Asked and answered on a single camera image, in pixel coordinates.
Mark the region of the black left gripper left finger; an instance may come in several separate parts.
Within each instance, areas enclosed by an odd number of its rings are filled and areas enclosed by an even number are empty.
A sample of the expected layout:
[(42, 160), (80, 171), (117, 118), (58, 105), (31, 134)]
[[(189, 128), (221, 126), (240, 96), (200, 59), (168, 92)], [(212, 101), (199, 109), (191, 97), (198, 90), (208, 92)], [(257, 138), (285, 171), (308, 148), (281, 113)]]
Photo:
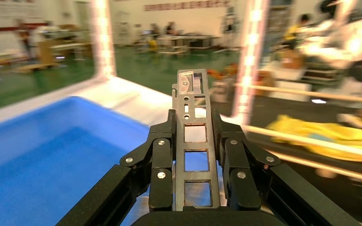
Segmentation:
[(119, 226), (137, 197), (150, 189), (151, 210), (170, 211), (176, 110), (166, 122), (150, 127), (147, 140), (120, 159), (71, 210), (59, 226)]

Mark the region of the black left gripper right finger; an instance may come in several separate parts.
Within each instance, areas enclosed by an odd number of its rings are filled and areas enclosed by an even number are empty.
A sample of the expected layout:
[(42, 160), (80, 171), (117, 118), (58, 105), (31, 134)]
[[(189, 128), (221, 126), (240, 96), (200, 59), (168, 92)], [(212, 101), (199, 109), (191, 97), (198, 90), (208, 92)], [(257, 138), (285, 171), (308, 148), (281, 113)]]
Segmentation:
[(227, 205), (267, 206), (283, 226), (357, 226), (359, 222), (272, 153), (250, 143), (239, 125), (212, 111), (216, 159)]

